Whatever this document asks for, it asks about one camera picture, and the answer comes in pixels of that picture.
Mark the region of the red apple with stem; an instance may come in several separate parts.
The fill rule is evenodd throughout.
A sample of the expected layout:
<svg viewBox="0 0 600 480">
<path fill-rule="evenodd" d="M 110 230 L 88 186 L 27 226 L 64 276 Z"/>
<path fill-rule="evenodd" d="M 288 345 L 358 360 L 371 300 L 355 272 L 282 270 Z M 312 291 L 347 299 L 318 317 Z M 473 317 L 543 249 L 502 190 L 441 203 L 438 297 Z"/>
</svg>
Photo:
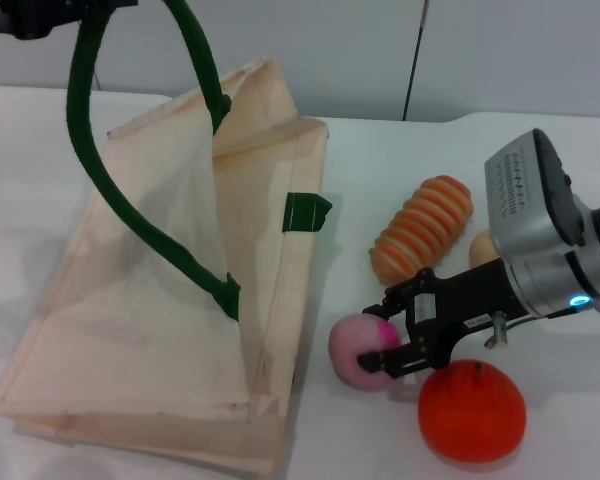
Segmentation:
<svg viewBox="0 0 600 480">
<path fill-rule="evenodd" d="M 495 366 L 456 360 L 422 385 L 418 422 L 425 443 L 451 460 L 481 464 L 511 454 L 522 441 L 527 410 L 515 383 Z"/>
</svg>

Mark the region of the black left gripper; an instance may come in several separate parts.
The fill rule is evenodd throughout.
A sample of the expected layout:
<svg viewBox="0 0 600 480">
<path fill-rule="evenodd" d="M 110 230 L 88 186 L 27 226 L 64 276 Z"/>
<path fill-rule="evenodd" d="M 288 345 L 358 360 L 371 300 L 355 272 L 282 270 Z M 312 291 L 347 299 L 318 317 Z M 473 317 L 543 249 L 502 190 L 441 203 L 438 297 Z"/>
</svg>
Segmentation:
<svg viewBox="0 0 600 480">
<path fill-rule="evenodd" d="M 0 0 L 0 34 L 37 40 L 47 37 L 55 27 L 137 5 L 138 0 Z"/>
</svg>

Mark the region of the thin black pole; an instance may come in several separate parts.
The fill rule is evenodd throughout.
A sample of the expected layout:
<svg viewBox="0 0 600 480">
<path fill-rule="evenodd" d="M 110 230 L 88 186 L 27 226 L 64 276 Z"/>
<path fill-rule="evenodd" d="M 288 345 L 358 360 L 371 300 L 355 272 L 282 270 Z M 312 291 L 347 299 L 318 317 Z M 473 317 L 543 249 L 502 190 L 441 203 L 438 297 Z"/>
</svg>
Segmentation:
<svg viewBox="0 0 600 480">
<path fill-rule="evenodd" d="M 429 6 L 430 6 L 430 0 L 423 0 L 421 16 L 420 16 L 420 21 L 419 21 L 418 35 L 417 35 L 416 45 L 414 47 L 414 53 L 413 53 L 412 64 L 411 64 L 411 69 L 410 69 L 408 87 L 407 87 L 407 92 L 405 95 L 405 101 L 404 101 L 404 106 L 403 106 L 403 112 L 402 112 L 402 118 L 401 118 L 402 121 L 407 120 L 407 116 L 408 116 L 408 112 L 409 112 L 409 106 L 410 106 L 410 102 L 411 102 L 411 98 L 412 98 L 413 86 L 414 86 L 418 61 L 419 61 L 422 39 L 424 36 L 425 27 L 426 27 Z"/>
</svg>

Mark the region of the pink peach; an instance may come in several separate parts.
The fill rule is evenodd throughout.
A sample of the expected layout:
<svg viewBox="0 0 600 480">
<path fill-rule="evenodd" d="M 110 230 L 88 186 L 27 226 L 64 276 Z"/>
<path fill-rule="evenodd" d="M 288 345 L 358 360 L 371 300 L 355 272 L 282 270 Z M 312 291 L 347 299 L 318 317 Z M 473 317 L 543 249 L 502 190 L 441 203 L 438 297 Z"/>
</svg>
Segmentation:
<svg viewBox="0 0 600 480">
<path fill-rule="evenodd" d="M 385 390 L 392 382 L 383 371 L 370 373 L 358 364 L 358 356 L 372 351 L 399 347 L 398 329 L 391 322 L 370 314 L 346 316 L 332 327 L 328 352 L 336 375 L 347 385 L 361 391 Z"/>
</svg>

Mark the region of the silver metal plug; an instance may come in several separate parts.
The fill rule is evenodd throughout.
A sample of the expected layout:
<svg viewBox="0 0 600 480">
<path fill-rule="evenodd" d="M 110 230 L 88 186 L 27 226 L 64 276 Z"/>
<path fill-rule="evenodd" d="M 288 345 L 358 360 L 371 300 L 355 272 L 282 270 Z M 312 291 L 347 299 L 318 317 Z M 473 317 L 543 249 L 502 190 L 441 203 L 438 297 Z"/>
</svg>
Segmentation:
<svg viewBox="0 0 600 480">
<path fill-rule="evenodd" d="M 507 316 L 504 312 L 497 311 L 492 315 L 493 335 L 484 343 L 489 349 L 505 349 L 508 347 Z"/>
</svg>

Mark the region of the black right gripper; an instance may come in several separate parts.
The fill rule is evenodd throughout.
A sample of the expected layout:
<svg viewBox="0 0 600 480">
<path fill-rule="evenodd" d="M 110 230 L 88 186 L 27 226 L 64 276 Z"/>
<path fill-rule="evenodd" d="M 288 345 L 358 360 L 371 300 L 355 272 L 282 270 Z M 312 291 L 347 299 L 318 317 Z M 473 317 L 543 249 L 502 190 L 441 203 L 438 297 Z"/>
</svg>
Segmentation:
<svg viewBox="0 0 600 480">
<path fill-rule="evenodd" d="M 420 294 L 434 297 L 435 312 L 429 319 L 416 312 L 415 298 Z M 443 368 L 463 337 L 490 325 L 479 324 L 480 317 L 502 312 L 514 320 L 526 315 L 500 259 L 446 279 L 436 277 L 432 268 L 424 268 L 413 278 L 387 288 L 380 303 L 362 310 L 383 320 L 404 311 L 410 344 L 358 355 L 357 363 L 366 372 L 384 372 L 398 379 L 428 367 Z"/>
</svg>

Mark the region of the round beige bun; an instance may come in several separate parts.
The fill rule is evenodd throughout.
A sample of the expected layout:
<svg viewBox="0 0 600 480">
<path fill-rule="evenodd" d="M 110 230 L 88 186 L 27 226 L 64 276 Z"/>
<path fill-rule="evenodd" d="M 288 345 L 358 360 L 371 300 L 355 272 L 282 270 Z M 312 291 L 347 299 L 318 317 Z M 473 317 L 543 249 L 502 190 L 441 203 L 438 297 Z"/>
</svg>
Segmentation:
<svg viewBox="0 0 600 480">
<path fill-rule="evenodd" d="M 469 248 L 469 267 L 471 269 L 499 258 L 488 229 L 479 232 Z"/>
</svg>

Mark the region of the beige handbag with green handles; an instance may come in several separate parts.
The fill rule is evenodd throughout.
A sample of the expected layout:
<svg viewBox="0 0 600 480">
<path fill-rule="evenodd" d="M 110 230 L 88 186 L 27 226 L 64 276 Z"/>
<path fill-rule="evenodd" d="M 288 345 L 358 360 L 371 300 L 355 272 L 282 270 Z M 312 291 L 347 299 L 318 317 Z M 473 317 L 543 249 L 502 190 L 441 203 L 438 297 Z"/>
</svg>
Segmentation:
<svg viewBox="0 0 600 480">
<path fill-rule="evenodd" d="M 186 0 L 163 0 L 199 86 L 98 149 L 91 79 L 111 15 L 78 22 L 66 97 L 95 190 L 0 379 L 28 435 L 272 474 L 284 444 L 328 129 L 269 58 L 220 76 Z"/>
</svg>

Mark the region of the orange striped bread loaf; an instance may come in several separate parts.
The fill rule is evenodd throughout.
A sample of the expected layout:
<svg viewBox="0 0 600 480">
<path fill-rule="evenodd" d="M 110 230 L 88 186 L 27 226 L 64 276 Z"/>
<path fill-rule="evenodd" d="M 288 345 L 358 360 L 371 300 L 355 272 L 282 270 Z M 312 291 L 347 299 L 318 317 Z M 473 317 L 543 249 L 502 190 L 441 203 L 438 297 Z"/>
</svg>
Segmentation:
<svg viewBox="0 0 600 480">
<path fill-rule="evenodd" d="M 379 282 L 391 287 L 443 258 L 463 233 L 474 211 L 470 190 L 440 175 L 422 182 L 369 249 Z"/>
</svg>

